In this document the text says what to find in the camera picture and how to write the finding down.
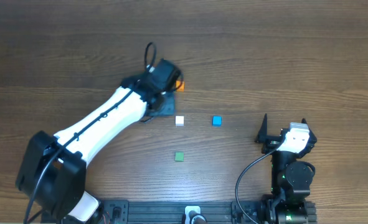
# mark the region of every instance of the blue cube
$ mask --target blue cube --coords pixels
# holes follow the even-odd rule
[[[213,116],[213,126],[221,127],[221,116]]]

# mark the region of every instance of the white cube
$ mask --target white cube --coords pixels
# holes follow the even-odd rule
[[[176,126],[184,125],[184,116],[176,116]]]

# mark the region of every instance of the green cube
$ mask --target green cube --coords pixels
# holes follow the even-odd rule
[[[183,152],[176,152],[176,162],[184,162],[184,153]]]

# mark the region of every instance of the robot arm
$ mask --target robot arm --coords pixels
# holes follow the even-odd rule
[[[54,136],[40,131],[31,138],[16,179],[16,187],[31,198],[28,211],[36,201],[57,220],[69,214],[81,222],[99,221],[103,207],[84,191],[89,163],[143,116],[174,114],[173,87],[182,74],[164,59],[153,68],[155,55],[144,74],[125,78],[112,97],[87,117]]]

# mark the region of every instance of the wooden table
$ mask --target wooden table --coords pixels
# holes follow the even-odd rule
[[[304,160],[320,223],[368,223],[368,1],[0,0],[0,222],[21,222],[14,182],[30,137],[53,134],[143,70],[144,47],[176,63],[186,89],[174,117],[134,124],[88,168],[99,198],[231,201],[253,142],[308,120],[318,143]],[[213,115],[222,127],[211,126]],[[184,162],[174,153],[184,152]],[[270,189],[270,161],[240,198]]]

